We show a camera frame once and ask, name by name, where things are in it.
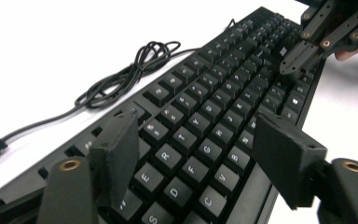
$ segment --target white surface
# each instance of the white surface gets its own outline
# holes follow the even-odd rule
[[[297,22],[306,9],[292,0],[0,1],[0,136],[71,109],[78,95],[131,63],[147,42],[201,47],[231,19],[260,6]],[[0,157],[0,187],[102,113],[82,111],[10,142]],[[358,56],[329,59],[304,131],[329,149],[328,161],[358,160]],[[269,223],[317,223],[316,207],[292,212],[279,198]]]

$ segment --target key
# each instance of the key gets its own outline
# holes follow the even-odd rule
[[[190,202],[193,190],[178,177],[174,177],[162,194],[162,201],[172,207],[177,214],[181,214]]]
[[[208,186],[200,196],[198,206],[201,213],[215,223],[222,215],[226,203],[226,198]]]
[[[172,136],[171,144],[184,156],[189,157],[193,154],[193,150],[198,142],[197,137],[188,131],[185,127],[181,127]]]
[[[204,103],[205,100],[209,97],[211,94],[208,89],[203,87],[198,82],[195,82],[189,86],[189,88],[186,91],[189,95],[194,97],[194,99],[199,102],[200,104]]]
[[[142,216],[144,224],[173,223],[173,216],[163,209],[158,203],[154,202],[147,212]]]
[[[158,120],[174,132],[186,121],[186,117],[178,109],[168,105],[159,113]]]
[[[210,167],[214,167],[221,159],[222,148],[211,141],[209,138],[200,144],[199,148],[195,152],[195,156],[200,159],[200,161],[208,164]]]
[[[142,205],[142,200],[127,189],[121,204],[112,205],[108,211],[125,223],[132,223],[139,216]]]
[[[245,120],[250,117],[252,111],[252,107],[248,103],[244,102],[241,98],[237,99],[234,104],[232,104],[231,109],[238,113]]]
[[[228,79],[223,83],[221,90],[225,91],[230,97],[237,98],[238,94],[240,94],[241,86],[235,83],[233,80]]]
[[[233,136],[233,132],[221,123],[216,124],[209,134],[209,137],[223,150],[228,149],[231,145]]]
[[[142,137],[153,147],[159,148],[168,139],[168,129],[156,119],[150,120],[143,128]]]
[[[219,52],[217,52],[216,50],[210,47],[205,47],[201,49],[200,56],[206,61],[213,63],[219,58],[220,55]]]
[[[163,187],[164,175],[148,162],[135,174],[133,185],[140,190],[147,199],[154,198]]]
[[[159,170],[168,176],[173,176],[182,164],[182,155],[168,144],[164,144],[153,159]]]
[[[159,84],[172,95],[176,95],[185,86],[185,83],[174,74],[168,74]]]
[[[172,98],[171,94],[159,84],[152,86],[145,92],[144,96],[158,107],[162,107]]]
[[[222,123],[226,125],[232,132],[238,133],[242,128],[245,119],[246,117],[238,115],[233,110],[228,110],[228,112],[222,118]]]
[[[186,61],[186,66],[192,68],[194,73],[197,75],[200,75],[207,69],[205,63],[203,63],[198,56],[192,56],[190,59],[188,59]]]
[[[242,151],[252,155],[254,136],[247,130],[243,130],[240,138],[236,142],[236,146]]]
[[[177,75],[179,78],[181,78],[182,81],[185,83],[185,85],[187,85],[192,80],[194,80],[194,78],[197,77],[194,71],[185,65],[178,65],[173,73]]]
[[[200,104],[187,93],[182,93],[175,99],[173,106],[189,117],[198,109]]]
[[[205,183],[208,172],[208,167],[192,156],[179,171],[179,176],[196,189]]]
[[[222,164],[213,177],[213,186],[224,196],[231,198],[240,177]]]
[[[212,100],[225,111],[233,102],[233,99],[220,89],[212,95]]]
[[[210,92],[213,92],[220,85],[219,81],[209,73],[202,75],[200,83],[207,88]]]
[[[243,151],[241,151],[237,147],[233,147],[225,160],[225,165],[233,170],[235,173],[243,176],[245,173],[245,169],[250,162],[250,157],[246,155]]]
[[[215,124],[223,115],[223,110],[211,100],[207,100],[200,108],[200,114],[203,115],[212,124]]]
[[[211,130],[212,123],[199,112],[196,112],[187,120],[186,127],[198,138],[202,139]]]

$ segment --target keyboard logo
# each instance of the keyboard logo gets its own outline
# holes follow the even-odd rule
[[[287,52],[287,49],[286,49],[285,47],[283,47],[279,53],[280,53],[282,56],[284,56],[284,55],[286,54],[286,52]]]

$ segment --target keyboard cable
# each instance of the keyboard cable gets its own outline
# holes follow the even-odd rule
[[[93,84],[86,92],[81,94],[75,100],[75,107],[59,116],[44,119],[36,123],[24,126],[6,136],[0,138],[0,152],[7,147],[6,141],[20,133],[27,132],[38,126],[51,123],[53,121],[63,119],[82,107],[88,109],[103,109],[114,104],[122,95],[127,93],[142,77],[153,74],[171,59],[195,51],[197,49],[186,49],[175,52],[181,46],[178,41],[161,43],[151,41],[141,47],[132,64],[125,67],[121,71],[105,77]]]

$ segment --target black keyboard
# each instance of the black keyboard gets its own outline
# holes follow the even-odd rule
[[[135,109],[139,162],[122,204],[101,208],[101,221],[267,222],[277,190],[248,153],[258,111],[305,121],[324,62],[295,82],[279,76],[299,33],[259,8],[0,189],[0,204],[41,190],[56,162],[86,156],[109,118]]]

